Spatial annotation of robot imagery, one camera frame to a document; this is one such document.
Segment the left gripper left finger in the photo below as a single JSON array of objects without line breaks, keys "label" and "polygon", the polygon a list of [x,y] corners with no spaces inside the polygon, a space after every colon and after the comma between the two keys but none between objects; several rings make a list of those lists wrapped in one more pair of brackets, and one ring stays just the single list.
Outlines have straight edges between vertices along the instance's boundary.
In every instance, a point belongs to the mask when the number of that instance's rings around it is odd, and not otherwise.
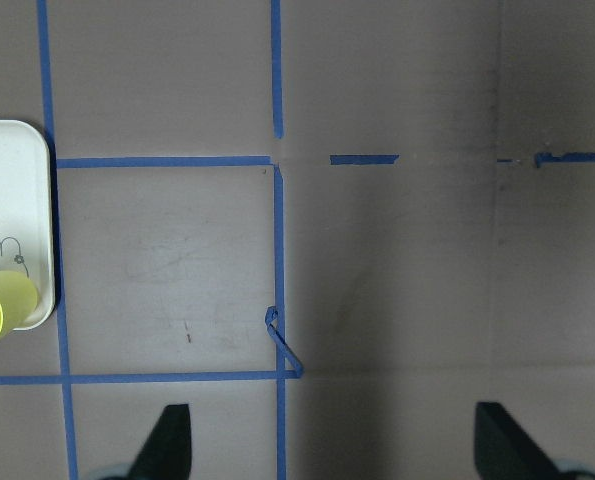
[{"label": "left gripper left finger", "polygon": [[129,478],[189,479],[191,468],[189,405],[167,405],[132,463]]}]

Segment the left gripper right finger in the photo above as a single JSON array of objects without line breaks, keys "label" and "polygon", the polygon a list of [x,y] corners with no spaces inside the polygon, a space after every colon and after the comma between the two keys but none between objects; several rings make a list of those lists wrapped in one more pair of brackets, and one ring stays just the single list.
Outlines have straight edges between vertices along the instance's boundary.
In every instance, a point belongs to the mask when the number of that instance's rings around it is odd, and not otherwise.
[{"label": "left gripper right finger", "polygon": [[480,479],[571,479],[498,402],[478,402],[474,464]]}]

